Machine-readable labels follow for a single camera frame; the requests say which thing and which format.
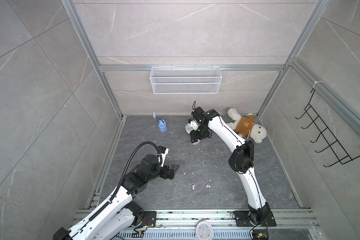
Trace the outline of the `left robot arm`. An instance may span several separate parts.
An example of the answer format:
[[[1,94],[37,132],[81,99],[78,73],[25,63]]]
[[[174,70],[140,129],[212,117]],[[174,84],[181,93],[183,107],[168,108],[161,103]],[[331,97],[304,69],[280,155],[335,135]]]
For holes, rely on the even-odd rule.
[[[146,155],[141,162],[128,170],[135,154],[145,145],[153,146],[156,154]],[[111,240],[130,226],[137,226],[143,219],[144,210],[133,200],[146,189],[148,182],[162,178],[173,179],[179,165],[165,165],[169,150],[153,142],[139,144],[122,172],[112,193],[91,213],[69,229],[60,228],[54,240]]]

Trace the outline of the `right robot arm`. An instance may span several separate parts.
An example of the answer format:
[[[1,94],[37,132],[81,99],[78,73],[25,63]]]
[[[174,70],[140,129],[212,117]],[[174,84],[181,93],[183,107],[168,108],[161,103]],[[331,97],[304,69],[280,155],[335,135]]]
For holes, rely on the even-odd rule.
[[[264,198],[254,170],[255,146],[251,140],[245,140],[234,132],[214,109],[204,111],[193,104],[192,117],[188,120],[186,131],[191,142],[197,145],[200,140],[217,134],[232,152],[228,163],[236,172],[245,188],[248,198],[248,219],[253,226],[262,224],[272,211]]]

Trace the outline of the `white round bowl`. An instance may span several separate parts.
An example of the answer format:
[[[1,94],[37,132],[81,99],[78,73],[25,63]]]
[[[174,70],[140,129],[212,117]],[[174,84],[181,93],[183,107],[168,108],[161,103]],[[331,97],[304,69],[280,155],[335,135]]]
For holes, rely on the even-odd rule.
[[[187,125],[186,125],[186,132],[187,132],[188,135],[190,134],[190,132],[191,132],[192,130],[193,130],[193,129],[192,129],[191,125],[190,125],[190,124],[187,124]]]

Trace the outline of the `white teddy bear brown shirt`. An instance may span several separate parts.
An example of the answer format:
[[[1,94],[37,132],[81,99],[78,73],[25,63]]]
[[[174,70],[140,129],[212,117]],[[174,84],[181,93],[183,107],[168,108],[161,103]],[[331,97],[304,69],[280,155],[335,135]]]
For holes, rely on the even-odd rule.
[[[259,144],[267,137],[267,130],[255,123],[254,115],[241,116],[235,108],[228,110],[228,116],[233,122],[227,125],[242,138],[251,138]]]

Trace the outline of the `white round clock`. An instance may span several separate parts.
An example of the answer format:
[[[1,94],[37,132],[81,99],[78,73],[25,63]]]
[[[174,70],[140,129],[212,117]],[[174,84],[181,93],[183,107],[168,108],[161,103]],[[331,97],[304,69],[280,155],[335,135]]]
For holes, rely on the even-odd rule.
[[[196,226],[196,237],[198,240],[212,240],[214,229],[207,221],[200,221]]]

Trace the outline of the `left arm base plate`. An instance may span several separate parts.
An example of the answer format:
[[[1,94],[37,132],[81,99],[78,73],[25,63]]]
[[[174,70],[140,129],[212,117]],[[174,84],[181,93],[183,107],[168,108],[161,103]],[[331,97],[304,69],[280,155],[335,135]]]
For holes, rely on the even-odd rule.
[[[144,211],[142,214],[139,214],[135,217],[131,227],[155,227],[157,220],[157,212],[156,211]]]

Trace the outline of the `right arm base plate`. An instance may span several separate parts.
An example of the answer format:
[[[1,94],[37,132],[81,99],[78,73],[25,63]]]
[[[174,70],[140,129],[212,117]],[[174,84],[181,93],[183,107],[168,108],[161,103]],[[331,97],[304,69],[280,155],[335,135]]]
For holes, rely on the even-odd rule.
[[[272,212],[259,217],[250,211],[234,211],[232,218],[236,222],[237,227],[276,227],[277,223]]]

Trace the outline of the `black wall hook rack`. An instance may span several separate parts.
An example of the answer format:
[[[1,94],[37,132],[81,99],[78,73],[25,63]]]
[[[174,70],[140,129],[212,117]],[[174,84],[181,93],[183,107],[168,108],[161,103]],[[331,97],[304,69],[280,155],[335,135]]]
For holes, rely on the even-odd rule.
[[[356,157],[352,157],[339,139],[336,137],[334,131],[332,131],[329,125],[326,124],[324,119],[319,115],[319,113],[315,110],[312,105],[312,99],[315,95],[315,89],[310,91],[310,99],[307,105],[304,107],[304,112],[299,116],[295,117],[296,120],[300,120],[304,117],[308,117],[310,120],[309,124],[306,127],[301,127],[302,130],[309,129],[311,126],[314,126],[318,131],[317,138],[315,140],[310,140],[312,144],[318,142],[318,140],[323,139],[326,144],[321,150],[315,150],[315,153],[319,154],[326,150],[330,150],[332,154],[335,156],[335,161],[331,164],[323,164],[324,168],[330,168],[336,164],[345,165],[349,162],[353,162],[356,159],[360,158],[360,155]]]

